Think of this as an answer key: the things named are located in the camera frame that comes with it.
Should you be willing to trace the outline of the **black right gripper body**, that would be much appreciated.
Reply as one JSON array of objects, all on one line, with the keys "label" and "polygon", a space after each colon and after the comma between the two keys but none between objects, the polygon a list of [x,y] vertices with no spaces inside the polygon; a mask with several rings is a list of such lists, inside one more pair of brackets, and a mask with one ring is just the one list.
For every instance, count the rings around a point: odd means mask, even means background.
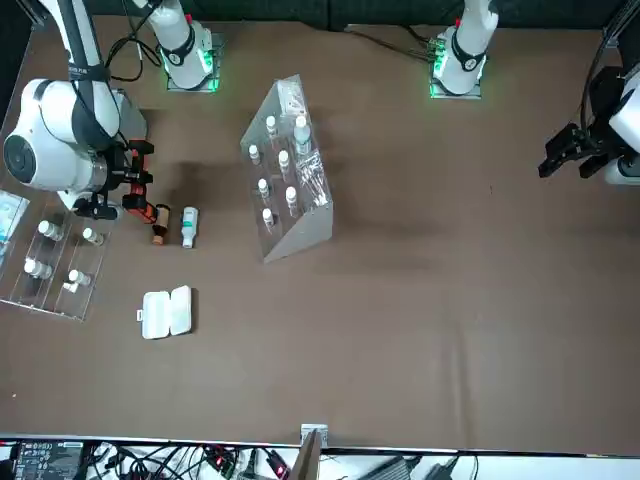
[{"label": "black right gripper body", "polygon": [[115,143],[103,152],[103,158],[107,166],[106,181],[103,186],[104,192],[117,189],[121,184],[129,183],[127,178],[129,166],[126,156],[127,149],[120,143]]}]

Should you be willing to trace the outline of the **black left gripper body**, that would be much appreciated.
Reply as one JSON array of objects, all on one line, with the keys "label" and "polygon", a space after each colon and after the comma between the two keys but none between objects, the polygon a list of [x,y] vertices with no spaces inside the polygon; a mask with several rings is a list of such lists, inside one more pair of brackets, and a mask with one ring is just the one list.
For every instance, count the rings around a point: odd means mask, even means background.
[{"label": "black left gripper body", "polygon": [[618,108],[624,83],[620,66],[603,67],[591,81],[588,93],[593,120],[585,127],[591,150],[609,151],[622,144],[609,120]]}]

